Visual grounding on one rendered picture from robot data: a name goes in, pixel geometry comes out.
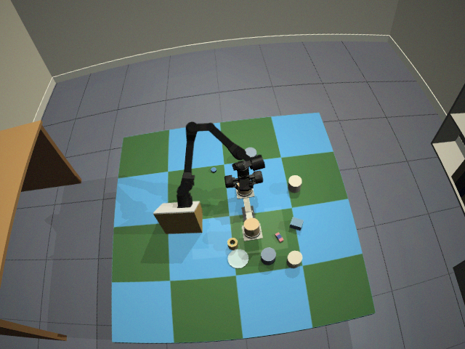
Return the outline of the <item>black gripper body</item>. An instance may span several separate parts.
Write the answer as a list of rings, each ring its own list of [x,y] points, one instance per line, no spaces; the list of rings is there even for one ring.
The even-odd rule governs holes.
[[[263,176],[262,176],[261,171],[255,171],[253,174],[248,173],[245,176],[240,176],[238,174],[238,178],[242,179],[242,180],[245,180],[248,177],[250,177],[251,180],[253,180],[256,183],[263,183]],[[225,186],[226,186],[226,188],[232,188],[233,186],[235,186],[236,183],[239,183],[238,178],[233,179],[232,175],[225,176]]]

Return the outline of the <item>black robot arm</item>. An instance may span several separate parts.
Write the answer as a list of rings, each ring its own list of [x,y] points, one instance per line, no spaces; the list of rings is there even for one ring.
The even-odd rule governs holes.
[[[254,171],[265,168],[265,162],[262,158],[262,155],[250,157],[246,154],[246,151],[239,145],[232,142],[226,135],[221,133],[214,124],[210,123],[199,123],[190,122],[186,126],[186,152],[185,152],[185,169],[182,176],[182,181],[180,186],[177,189],[177,208],[186,208],[193,205],[193,197],[189,193],[194,186],[195,175],[192,174],[193,167],[193,151],[194,143],[197,132],[209,131],[213,136],[215,136],[221,143],[223,143],[229,152],[237,160],[247,160],[239,161],[232,164],[233,170],[237,170],[237,173],[240,176],[245,176],[249,173],[249,167]],[[239,189],[240,191],[249,191],[254,188],[254,183],[251,181],[251,178],[248,177],[245,180],[239,179]]]

